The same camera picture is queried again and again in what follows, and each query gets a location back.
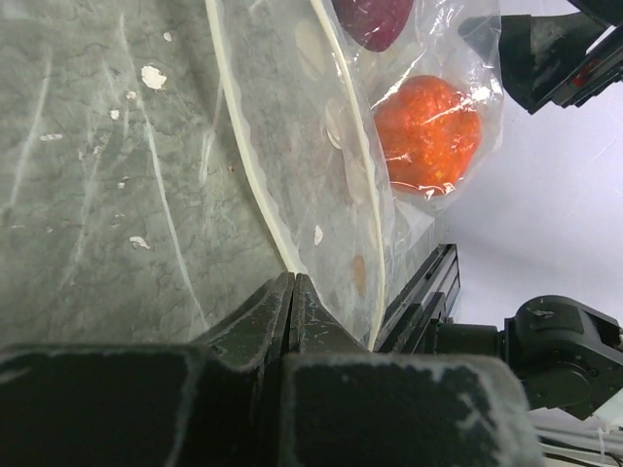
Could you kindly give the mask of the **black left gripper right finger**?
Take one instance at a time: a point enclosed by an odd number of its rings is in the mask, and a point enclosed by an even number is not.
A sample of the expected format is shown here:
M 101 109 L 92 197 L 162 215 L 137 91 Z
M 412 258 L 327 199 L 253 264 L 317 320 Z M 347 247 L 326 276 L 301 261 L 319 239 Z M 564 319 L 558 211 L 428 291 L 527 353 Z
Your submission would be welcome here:
M 284 359 L 288 466 L 541 466 L 520 382 L 497 359 L 361 347 L 296 278 Z

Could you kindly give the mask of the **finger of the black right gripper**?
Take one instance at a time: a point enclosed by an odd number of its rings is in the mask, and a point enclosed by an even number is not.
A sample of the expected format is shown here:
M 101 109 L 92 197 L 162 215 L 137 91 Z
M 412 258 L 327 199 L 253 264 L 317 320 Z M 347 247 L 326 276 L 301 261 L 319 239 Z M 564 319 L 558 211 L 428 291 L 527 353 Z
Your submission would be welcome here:
M 507 94 L 530 114 L 546 104 L 580 107 L 613 84 L 613 32 L 583 12 L 552 17 L 472 17 L 458 35 L 497 58 Z

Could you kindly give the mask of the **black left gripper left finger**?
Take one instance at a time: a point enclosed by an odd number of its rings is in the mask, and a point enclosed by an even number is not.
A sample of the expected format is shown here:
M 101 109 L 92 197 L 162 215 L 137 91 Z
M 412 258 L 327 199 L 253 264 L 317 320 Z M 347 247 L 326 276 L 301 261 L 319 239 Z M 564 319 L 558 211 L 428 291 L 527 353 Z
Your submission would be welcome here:
M 253 466 L 271 446 L 295 277 L 187 343 L 1 351 L 5 466 Z

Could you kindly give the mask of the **purple fake fruit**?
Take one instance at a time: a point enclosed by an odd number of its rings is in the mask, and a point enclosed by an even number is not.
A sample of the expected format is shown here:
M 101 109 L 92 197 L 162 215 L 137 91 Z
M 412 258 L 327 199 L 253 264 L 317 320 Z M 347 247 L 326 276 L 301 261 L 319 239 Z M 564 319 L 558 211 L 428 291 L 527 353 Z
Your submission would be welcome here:
M 334 0 L 345 32 L 361 47 L 381 53 L 399 37 L 413 10 L 413 0 Z

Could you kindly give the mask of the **polka dot zip bag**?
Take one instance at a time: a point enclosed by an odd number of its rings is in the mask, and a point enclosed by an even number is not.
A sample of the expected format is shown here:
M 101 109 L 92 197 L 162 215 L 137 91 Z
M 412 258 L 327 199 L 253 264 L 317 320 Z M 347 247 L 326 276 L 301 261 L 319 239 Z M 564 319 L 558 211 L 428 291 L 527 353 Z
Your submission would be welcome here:
M 242 164 L 285 266 L 371 346 L 437 245 L 436 217 L 499 145 L 496 1 L 407 1 L 382 47 L 370 1 L 210 1 L 208 23 Z M 422 194 L 391 183 L 374 116 L 411 78 L 461 92 L 482 140 L 465 172 Z

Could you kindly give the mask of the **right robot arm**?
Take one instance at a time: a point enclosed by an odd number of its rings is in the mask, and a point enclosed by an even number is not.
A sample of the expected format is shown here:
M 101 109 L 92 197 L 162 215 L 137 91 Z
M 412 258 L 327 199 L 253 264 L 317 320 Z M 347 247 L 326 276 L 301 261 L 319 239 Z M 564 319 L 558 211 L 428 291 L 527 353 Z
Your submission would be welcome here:
M 580 107 L 622 79 L 621 2 L 574 6 L 568 15 L 501 20 L 501 81 L 531 114 L 548 103 Z M 425 349 L 496 357 L 520 380 L 531 408 L 561 409 L 580 420 L 612 414 L 622 390 L 618 322 L 567 297 L 527 301 L 503 330 L 430 320 Z

